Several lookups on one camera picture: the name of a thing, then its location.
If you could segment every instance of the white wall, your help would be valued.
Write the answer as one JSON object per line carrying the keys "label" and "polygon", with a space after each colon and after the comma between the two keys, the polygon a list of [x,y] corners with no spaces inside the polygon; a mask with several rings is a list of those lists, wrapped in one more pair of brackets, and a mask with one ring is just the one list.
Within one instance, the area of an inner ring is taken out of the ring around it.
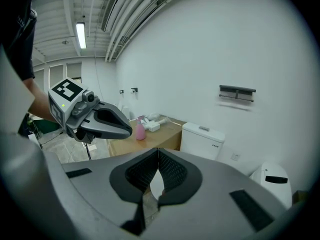
{"label": "white wall", "polygon": [[[146,25],[116,68],[135,117],[158,112],[221,131],[220,161],[247,175],[279,163],[294,192],[319,171],[318,56],[286,0],[182,0]],[[254,102],[220,98],[219,85],[256,89]]]}
{"label": "white wall", "polygon": [[111,104],[118,103],[119,88],[116,79],[116,66],[113,62],[105,63],[103,58],[96,58],[96,66],[94,57],[61,59],[48,62],[47,64],[37,65],[33,67],[33,71],[36,72],[44,69],[43,88],[47,93],[49,89],[49,68],[52,70],[54,66],[63,65],[63,78],[66,78],[67,64],[73,63],[81,63],[82,83],[88,86],[88,89],[93,91],[101,101]]}

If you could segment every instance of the toilet tank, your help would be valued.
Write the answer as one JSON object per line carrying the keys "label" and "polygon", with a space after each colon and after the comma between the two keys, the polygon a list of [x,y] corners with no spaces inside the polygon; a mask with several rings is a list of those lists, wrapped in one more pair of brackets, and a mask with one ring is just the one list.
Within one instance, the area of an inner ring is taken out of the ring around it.
{"label": "toilet tank", "polygon": [[198,157],[215,160],[225,142],[222,132],[200,128],[200,125],[187,122],[182,126],[180,151]]}

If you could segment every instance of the green object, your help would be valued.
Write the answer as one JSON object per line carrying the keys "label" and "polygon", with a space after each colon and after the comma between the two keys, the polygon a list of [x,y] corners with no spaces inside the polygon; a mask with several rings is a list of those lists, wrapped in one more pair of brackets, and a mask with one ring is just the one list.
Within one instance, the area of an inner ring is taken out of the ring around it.
{"label": "green object", "polygon": [[40,132],[43,134],[51,133],[60,128],[60,125],[56,122],[50,122],[48,120],[34,120],[35,126],[38,128]]}

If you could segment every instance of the person's arm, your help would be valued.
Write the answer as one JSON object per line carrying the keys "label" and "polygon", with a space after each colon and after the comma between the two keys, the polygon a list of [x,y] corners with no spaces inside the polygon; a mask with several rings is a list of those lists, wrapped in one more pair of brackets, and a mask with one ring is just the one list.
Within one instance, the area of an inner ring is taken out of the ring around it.
{"label": "person's arm", "polygon": [[37,117],[56,123],[49,110],[48,96],[37,86],[34,79],[28,78],[23,80],[23,83],[34,96],[34,102],[29,108],[29,112]]}

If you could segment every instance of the black rubber pad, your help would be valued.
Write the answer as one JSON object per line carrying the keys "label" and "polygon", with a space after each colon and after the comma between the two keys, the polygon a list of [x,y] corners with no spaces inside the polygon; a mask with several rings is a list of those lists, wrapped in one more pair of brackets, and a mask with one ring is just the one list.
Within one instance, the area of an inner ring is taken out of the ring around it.
{"label": "black rubber pad", "polygon": [[68,176],[69,179],[71,179],[71,178],[89,174],[89,173],[92,173],[92,170],[90,170],[89,168],[84,168],[80,170],[68,171],[65,174]]}
{"label": "black rubber pad", "polygon": [[260,231],[274,219],[244,190],[230,193],[237,206],[256,231]]}

